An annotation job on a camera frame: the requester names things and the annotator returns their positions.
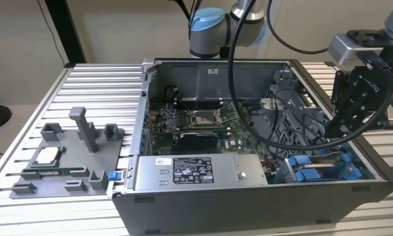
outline wall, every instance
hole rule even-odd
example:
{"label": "wall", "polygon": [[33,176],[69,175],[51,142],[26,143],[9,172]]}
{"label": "wall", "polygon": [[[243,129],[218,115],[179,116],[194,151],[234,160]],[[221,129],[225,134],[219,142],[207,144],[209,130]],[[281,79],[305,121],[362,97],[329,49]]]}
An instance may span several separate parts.
{"label": "wall", "polygon": [[[202,7],[229,9],[233,2],[205,0]],[[305,50],[325,47],[335,32],[382,27],[393,8],[393,0],[279,2],[277,32]],[[67,0],[67,3],[89,62],[139,63],[145,57],[187,56],[186,20],[174,2]],[[266,49],[261,47],[262,51],[267,58],[297,58],[303,61],[330,59],[325,54],[297,54],[275,41]],[[255,56],[255,47],[238,48],[235,53],[238,58]],[[38,103],[61,67],[35,0],[0,0],[0,104]]]}
{"label": "wall", "polygon": [[[313,51],[329,46],[334,33],[383,28],[391,9],[393,0],[281,0],[274,29],[291,46]],[[327,53],[302,55],[275,39],[267,45],[266,57],[331,60]]]}
{"label": "wall", "polygon": [[[201,7],[230,9],[234,2],[206,0]],[[89,0],[83,4],[81,0],[69,0],[67,3],[89,62],[139,63],[143,58],[187,57],[187,21],[174,2]],[[239,48],[235,54],[255,57],[255,47]]]}
{"label": "wall", "polygon": [[34,104],[62,63],[35,0],[0,0],[0,104]]}

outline blue clip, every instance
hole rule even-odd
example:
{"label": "blue clip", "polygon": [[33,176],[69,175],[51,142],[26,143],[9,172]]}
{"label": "blue clip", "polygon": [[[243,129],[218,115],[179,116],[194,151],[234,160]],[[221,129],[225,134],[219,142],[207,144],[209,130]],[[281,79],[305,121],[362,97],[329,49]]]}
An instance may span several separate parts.
{"label": "blue clip", "polygon": [[311,160],[307,155],[294,155],[297,164],[303,165],[303,164],[311,164]]}
{"label": "blue clip", "polygon": [[107,175],[107,180],[109,181],[119,181],[121,179],[122,179],[122,173],[121,172],[115,172],[115,171],[109,172],[109,175]]}
{"label": "blue clip", "polygon": [[295,172],[298,182],[318,180],[319,174],[315,169],[301,169]]}

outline warning label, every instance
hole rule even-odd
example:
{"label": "warning label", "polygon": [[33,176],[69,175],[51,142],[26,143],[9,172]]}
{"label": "warning label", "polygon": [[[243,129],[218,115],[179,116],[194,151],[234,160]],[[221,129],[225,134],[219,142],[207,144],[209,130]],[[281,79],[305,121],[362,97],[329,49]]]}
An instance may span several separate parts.
{"label": "warning label", "polygon": [[173,182],[213,183],[210,157],[183,157],[173,159]]}

